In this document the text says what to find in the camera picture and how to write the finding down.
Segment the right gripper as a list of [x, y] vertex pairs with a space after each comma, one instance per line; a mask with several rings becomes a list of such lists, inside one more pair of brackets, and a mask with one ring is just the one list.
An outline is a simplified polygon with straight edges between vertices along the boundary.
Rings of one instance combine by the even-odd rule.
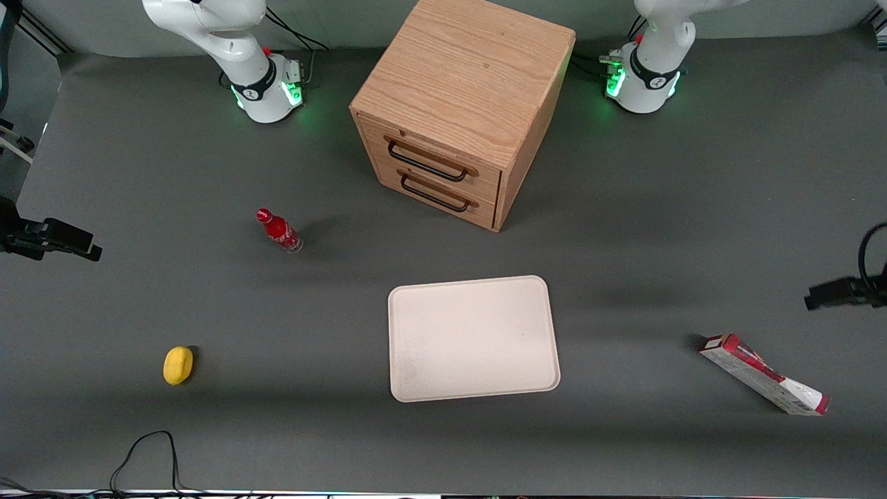
[[56, 218], [45, 218], [37, 234], [28, 231], [29, 221], [20, 217], [11, 199], [1, 196], [1, 250], [40, 261], [44, 252], [63, 252], [98, 262], [103, 249], [93, 243], [93, 234]]

